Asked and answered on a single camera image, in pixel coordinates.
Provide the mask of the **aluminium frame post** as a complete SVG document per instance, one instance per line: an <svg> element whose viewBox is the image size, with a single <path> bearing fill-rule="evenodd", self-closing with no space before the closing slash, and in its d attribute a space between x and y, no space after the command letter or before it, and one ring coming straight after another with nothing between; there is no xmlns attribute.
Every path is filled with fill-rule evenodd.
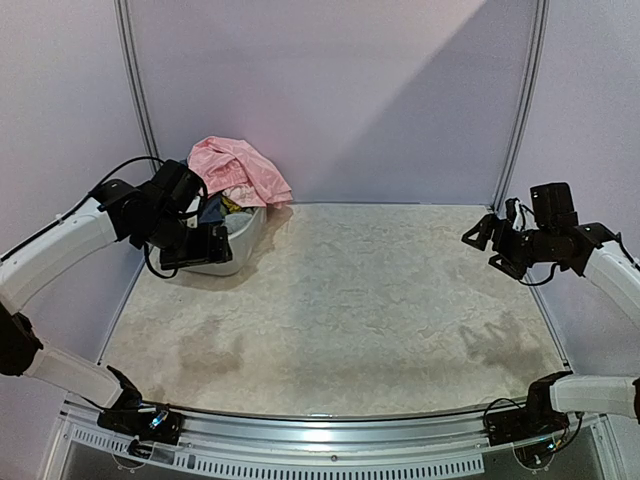
<svg viewBox="0 0 640 480"><path fill-rule="evenodd" d="M151 165L152 169L156 171L159 168L160 152L152 127L142 80L142 71L138 61L130 2L127 0L114 0L113 3L134 114L145 152L147 155L154 157L154 160L151 160Z"/></svg>
<svg viewBox="0 0 640 480"><path fill-rule="evenodd" d="M526 125L531 111L540 69L548 15L549 2L547 0L536 1L519 90L516 116L509 136L505 160L498 176L492 201L489 204L489 208L492 211L500 210L501 205L506 200L519 151L525 136Z"/></svg>

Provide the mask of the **right aluminium frame post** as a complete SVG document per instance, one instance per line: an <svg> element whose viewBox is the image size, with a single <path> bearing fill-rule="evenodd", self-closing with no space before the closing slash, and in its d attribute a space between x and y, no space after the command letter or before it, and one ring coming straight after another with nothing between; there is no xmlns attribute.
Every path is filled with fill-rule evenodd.
<svg viewBox="0 0 640 480"><path fill-rule="evenodd" d="M519 90L516 116L509 136L505 160L498 176L492 201L489 204L489 208L492 211L500 210L501 205L506 200L519 151L525 136L526 125L531 111L540 69L548 15L549 2L547 0L536 1Z"/></svg>

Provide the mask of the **yellow garment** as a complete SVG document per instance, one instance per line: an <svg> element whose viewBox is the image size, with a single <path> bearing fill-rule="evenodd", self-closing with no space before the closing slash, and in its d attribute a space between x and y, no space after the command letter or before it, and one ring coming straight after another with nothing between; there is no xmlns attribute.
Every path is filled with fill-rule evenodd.
<svg viewBox="0 0 640 480"><path fill-rule="evenodd" d="M225 207L228 214L239 213L243 211L243 208L235 203L233 200L226 196L221 197L221 204Z"/></svg>

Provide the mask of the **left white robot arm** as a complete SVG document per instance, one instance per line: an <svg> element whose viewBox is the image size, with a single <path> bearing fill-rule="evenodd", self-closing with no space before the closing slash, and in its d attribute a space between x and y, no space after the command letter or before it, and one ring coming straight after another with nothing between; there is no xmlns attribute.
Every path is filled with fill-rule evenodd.
<svg viewBox="0 0 640 480"><path fill-rule="evenodd" d="M204 180L182 162L165 160L133 186L108 173L68 212L1 257L1 373L62 388L108 410L128 434L148 426L138 389L121 372L48 345L22 310L44 287L88 256L127 240L148 255L152 272L171 279L186 267L226 263L232 251L225 227L202 224L209 197Z"/></svg>

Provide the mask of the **blue garment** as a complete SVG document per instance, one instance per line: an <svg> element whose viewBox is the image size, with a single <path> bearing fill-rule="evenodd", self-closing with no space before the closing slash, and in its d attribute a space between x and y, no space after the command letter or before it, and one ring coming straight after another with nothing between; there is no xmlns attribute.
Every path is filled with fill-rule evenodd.
<svg viewBox="0 0 640 480"><path fill-rule="evenodd" d="M205 206L203 207L201 213L198 216L199 224L213 224L219 225L224 222L224 215L221 211L222 209L222 200L221 194L217 193L215 195L210 196Z"/></svg>

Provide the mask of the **left aluminium frame post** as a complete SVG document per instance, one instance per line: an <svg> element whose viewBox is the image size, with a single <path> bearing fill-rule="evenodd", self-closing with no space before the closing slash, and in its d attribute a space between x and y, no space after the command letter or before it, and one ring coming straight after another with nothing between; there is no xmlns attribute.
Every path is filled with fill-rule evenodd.
<svg viewBox="0 0 640 480"><path fill-rule="evenodd" d="M134 114L145 152L147 155L154 157L154 160L151 160L151 165L152 169L156 171L159 168L160 152L152 127L142 80L142 71L138 61L130 2L127 0L114 0L113 3Z"/></svg>

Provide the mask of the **white plastic laundry basket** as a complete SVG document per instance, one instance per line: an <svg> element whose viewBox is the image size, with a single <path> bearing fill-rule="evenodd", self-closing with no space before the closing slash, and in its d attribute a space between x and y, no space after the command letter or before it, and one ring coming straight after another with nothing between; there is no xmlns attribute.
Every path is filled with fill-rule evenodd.
<svg viewBox="0 0 640 480"><path fill-rule="evenodd" d="M225 277L238 273L249 261L263 231L267 220L267 209L257 208L251 219L237 231L228 236L232 259L225 263L209 263L186 267L185 270L198 274Z"/></svg>

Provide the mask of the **pink patterned shorts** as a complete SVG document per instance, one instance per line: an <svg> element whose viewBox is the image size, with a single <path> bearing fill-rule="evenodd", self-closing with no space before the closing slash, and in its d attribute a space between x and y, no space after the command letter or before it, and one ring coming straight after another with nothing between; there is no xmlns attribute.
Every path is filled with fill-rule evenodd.
<svg viewBox="0 0 640 480"><path fill-rule="evenodd" d="M207 137L192 147L187 164L210 195L221 193L240 207L280 207L293 201L292 188L276 166L244 140Z"/></svg>

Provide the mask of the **grey garment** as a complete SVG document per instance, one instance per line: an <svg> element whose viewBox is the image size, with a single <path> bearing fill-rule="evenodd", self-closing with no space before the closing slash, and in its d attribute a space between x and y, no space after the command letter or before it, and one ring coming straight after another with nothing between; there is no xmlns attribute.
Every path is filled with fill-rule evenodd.
<svg viewBox="0 0 640 480"><path fill-rule="evenodd" d="M251 230L260 220L261 209L230 213L225 216L224 225L231 235L239 235L245 230Z"/></svg>

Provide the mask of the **aluminium front rail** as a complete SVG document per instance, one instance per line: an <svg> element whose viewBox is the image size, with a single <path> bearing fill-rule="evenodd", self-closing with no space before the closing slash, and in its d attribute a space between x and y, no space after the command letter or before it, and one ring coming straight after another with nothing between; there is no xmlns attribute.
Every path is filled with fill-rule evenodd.
<svg viewBox="0 0 640 480"><path fill-rule="evenodd" d="M46 479L627 479L610 421L572 418L517 442L491 439L500 401L440 415L268 418L185 411L178 442L135 442L67 399Z"/></svg>

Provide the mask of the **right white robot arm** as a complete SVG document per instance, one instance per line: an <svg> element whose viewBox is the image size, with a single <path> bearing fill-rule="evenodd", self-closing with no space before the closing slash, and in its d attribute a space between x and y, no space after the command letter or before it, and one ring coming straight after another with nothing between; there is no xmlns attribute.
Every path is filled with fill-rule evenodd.
<svg viewBox="0 0 640 480"><path fill-rule="evenodd" d="M461 240L483 251L489 264L516 281L530 268L549 265L552 272L574 272L605 293L633 322L639 320L639 261L622 236L601 223L582 224L566 182L534 186L531 204L517 198L505 203L505 215L484 215ZM639 380L633 376L577 375L569 371L533 382L517 427L537 436L556 415L568 412L639 417Z"/></svg>

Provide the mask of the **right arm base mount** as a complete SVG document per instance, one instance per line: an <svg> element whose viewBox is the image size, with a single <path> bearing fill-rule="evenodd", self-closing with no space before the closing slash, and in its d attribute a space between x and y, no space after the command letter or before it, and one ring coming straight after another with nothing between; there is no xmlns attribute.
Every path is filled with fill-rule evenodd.
<svg viewBox="0 0 640 480"><path fill-rule="evenodd" d="M482 424L491 446L544 439L552 433L560 433L557 440L551 441L548 450L555 451L571 443L580 432L582 418L578 418L575 428L571 427L569 417L547 406L519 405L508 398L492 401L483 411Z"/></svg>

